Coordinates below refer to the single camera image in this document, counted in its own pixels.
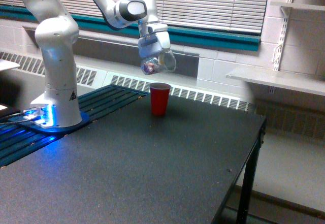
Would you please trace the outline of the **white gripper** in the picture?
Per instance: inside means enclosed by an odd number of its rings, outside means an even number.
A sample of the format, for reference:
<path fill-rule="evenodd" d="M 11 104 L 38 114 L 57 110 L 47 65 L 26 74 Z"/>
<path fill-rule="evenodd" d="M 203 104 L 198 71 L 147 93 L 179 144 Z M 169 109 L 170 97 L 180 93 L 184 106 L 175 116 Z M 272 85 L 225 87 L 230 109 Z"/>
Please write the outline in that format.
<path fill-rule="evenodd" d="M 152 33 L 138 40 L 138 51 L 141 58 L 151 57 L 169 49 L 170 37 L 167 31 Z M 165 64 L 163 53 L 160 53 L 157 59 L 160 65 Z"/>

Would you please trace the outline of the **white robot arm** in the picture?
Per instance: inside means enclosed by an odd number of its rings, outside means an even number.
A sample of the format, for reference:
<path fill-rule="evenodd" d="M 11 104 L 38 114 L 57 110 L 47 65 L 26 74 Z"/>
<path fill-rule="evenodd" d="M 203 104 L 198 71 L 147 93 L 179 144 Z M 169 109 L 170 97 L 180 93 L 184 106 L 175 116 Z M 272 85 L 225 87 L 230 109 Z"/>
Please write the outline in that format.
<path fill-rule="evenodd" d="M 35 39 L 45 67 L 45 91 L 32 101 L 37 114 L 27 114 L 44 129 L 71 127 L 82 120 L 77 98 L 73 44 L 79 27 L 60 0 L 22 0 L 39 25 Z M 139 55 L 153 57 L 170 50 L 168 27 L 160 22 L 155 0 L 93 0 L 107 24 L 116 30 L 137 23 Z"/>

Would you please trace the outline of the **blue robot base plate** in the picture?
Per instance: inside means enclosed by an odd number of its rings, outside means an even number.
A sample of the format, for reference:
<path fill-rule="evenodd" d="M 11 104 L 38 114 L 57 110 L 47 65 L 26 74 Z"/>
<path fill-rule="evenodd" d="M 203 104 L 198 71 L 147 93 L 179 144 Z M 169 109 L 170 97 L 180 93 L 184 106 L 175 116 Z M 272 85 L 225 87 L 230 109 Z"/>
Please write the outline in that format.
<path fill-rule="evenodd" d="M 54 120 L 46 121 L 43 117 L 44 116 L 38 114 L 14 116 L 9 118 L 9 122 L 17 123 L 18 125 L 26 127 L 27 129 L 30 129 L 37 133 L 55 134 L 55 135 L 70 134 L 72 132 L 75 132 L 83 128 L 84 126 L 88 125 L 90 122 L 89 116 L 84 112 L 81 112 L 82 120 L 80 123 L 68 127 L 54 126 L 55 123 Z"/>

